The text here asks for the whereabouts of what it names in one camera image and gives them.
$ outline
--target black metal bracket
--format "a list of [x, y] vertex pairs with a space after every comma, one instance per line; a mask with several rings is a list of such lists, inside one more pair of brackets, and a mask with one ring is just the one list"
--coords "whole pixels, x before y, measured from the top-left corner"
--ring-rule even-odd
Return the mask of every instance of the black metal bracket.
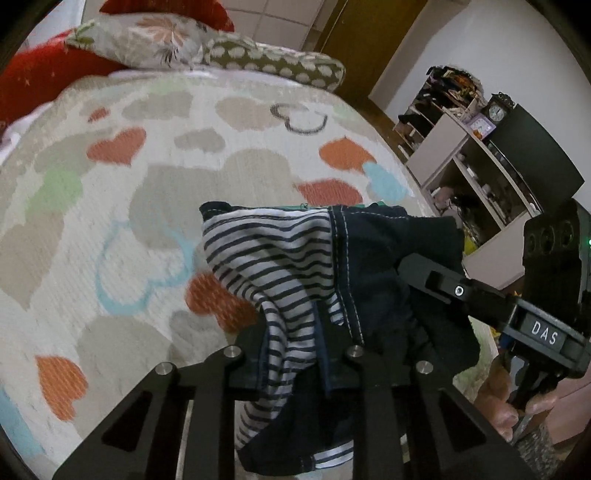
[[[345, 328], [330, 322], [322, 328], [333, 389], [357, 399], [355, 480], [533, 479], [517, 451], [452, 386], [442, 367], [426, 361], [405, 367], [351, 344]], [[258, 398], [264, 335], [261, 321], [202, 364], [159, 364], [54, 480], [233, 479], [233, 405]]]

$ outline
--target human hand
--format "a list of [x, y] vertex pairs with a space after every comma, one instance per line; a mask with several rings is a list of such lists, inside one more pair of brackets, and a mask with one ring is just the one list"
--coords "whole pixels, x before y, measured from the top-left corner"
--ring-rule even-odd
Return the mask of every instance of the human hand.
[[[511, 377], [503, 367], [501, 355], [491, 365], [486, 381], [478, 391], [474, 406], [492, 424], [497, 432], [507, 441], [513, 439], [513, 427], [519, 420], [519, 413], [507, 403], [511, 394]], [[525, 413], [537, 415], [551, 410], [558, 401], [556, 392], [533, 396], [525, 406]]]

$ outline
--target green fabric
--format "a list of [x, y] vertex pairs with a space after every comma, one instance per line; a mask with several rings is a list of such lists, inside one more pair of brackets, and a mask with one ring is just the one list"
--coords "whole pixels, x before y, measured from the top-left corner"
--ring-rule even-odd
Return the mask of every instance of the green fabric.
[[204, 62], [227, 70], [256, 70], [334, 92], [345, 78], [344, 65], [328, 55], [258, 44], [238, 34], [218, 32], [204, 49]]

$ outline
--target finger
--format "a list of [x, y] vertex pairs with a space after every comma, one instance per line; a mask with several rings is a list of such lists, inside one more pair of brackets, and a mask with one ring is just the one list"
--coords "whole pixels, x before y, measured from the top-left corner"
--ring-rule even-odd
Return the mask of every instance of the finger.
[[558, 402], [558, 394], [550, 392], [546, 395], [534, 395], [525, 406], [525, 413], [529, 415], [537, 415], [546, 410], [551, 410]]
[[497, 430], [499, 434], [505, 439], [506, 442], [510, 442], [513, 440], [513, 430], [511, 429], [501, 429]]
[[494, 365], [488, 376], [488, 388], [503, 402], [509, 400], [511, 394], [511, 376], [502, 364]]
[[511, 428], [519, 420], [516, 409], [494, 395], [478, 395], [474, 406], [497, 430]]

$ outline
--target alarm clock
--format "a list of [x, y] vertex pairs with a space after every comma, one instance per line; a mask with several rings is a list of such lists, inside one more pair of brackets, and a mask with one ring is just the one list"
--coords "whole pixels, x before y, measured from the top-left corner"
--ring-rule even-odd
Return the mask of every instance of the alarm clock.
[[496, 128], [496, 123], [494, 123], [486, 115], [479, 113], [470, 120], [468, 127], [474, 133], [474, 135], [482, 140]]
[[515, 102], [509, 95], [499, 92], [492, 96], [491, 101], [481, 110], [481, 113], [496, 126], [505, 119], [514, 106]]

